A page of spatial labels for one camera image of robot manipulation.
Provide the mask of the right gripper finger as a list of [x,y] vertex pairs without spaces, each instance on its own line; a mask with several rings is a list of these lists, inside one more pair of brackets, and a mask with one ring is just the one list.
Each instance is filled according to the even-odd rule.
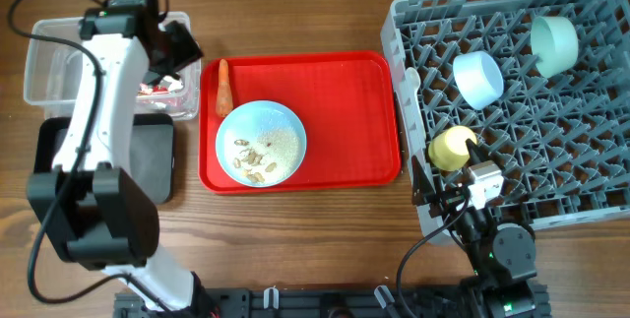
[[466,139],[466,147],[469,152],[469,164],[485,162],[485,153],[472,139]]
[[434,201],[436,193],[433,185],[426,176],[426,173],[421,166],[417,156],[412,156],[410,158],[410,164],[412,174],[411,202],[415,206],[423,206],[432,203]]

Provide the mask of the yellow cup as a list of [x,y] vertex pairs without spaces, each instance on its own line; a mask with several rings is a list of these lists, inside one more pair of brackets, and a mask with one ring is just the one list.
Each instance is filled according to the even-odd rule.
[[470,159],[467,141],[477,144],[477,137],[466,126],[454,126],[434,138],[428,155],[434,166],[444,171],[461,169]]

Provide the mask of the white tissue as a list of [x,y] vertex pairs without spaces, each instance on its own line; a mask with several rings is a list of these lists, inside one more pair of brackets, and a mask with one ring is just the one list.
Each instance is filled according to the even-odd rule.
[[184,88],[184,84],[181,79],[166,76],[160,81],[159,87],[169,93],[178,93]]

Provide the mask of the red snack wrapper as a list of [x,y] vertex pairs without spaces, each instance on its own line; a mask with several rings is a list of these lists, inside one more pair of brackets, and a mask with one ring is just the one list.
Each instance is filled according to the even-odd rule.
[[178,93],[169,93],[157,86],[141,85],[137,103],[146,110],[166,112],[181,104]]

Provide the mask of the light blue small bowl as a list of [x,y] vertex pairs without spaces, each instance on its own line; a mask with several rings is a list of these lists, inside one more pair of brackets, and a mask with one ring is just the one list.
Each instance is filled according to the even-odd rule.
[[453,74],[460,95],[473,109],[481,110],[503,95],[501,69],[485,51],[458,55],[453,61]]

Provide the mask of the white plastic spoon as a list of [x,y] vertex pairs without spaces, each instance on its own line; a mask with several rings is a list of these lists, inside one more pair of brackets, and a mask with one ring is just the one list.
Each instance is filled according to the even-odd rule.
[[415,68],[408,67],[405,70],[405,80],[409,90],[409,97],[418,101],[418,92],[420,91],[421,80]]

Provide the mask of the mint green bowl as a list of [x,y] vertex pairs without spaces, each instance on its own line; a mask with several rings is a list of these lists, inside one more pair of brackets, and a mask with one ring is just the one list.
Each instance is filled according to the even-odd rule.
[[564,17],[536,17],[531,28],[531,49],[538,72],[549,79],[572,68],[578,60],[579,40]]

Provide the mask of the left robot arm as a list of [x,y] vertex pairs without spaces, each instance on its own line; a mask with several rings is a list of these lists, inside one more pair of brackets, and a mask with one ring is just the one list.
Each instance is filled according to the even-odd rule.
[[99,0],[79,25],[84,70],[65,139],[27,196],[59,258],[119,280],[160,317],[208,317],[214,303],[198,276],[159,243],[156,205],[130,174],[141,85],[199,60],[201,49],[166,18],[168,0]]

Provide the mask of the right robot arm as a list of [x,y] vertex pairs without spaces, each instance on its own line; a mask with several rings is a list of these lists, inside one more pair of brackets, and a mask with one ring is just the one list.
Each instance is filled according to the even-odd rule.
[[537,274],[535,233],[528,224],[501,223],[489,203],[501,195],[501,168],[472,140],[465,140],[468,181],[438,190],[412,159],[412,202],[443,223],[426,240],[447,230],[459,235],[474,275],[449,289],[446,298],[461,317],[524,317],[536,310],[529,279]]

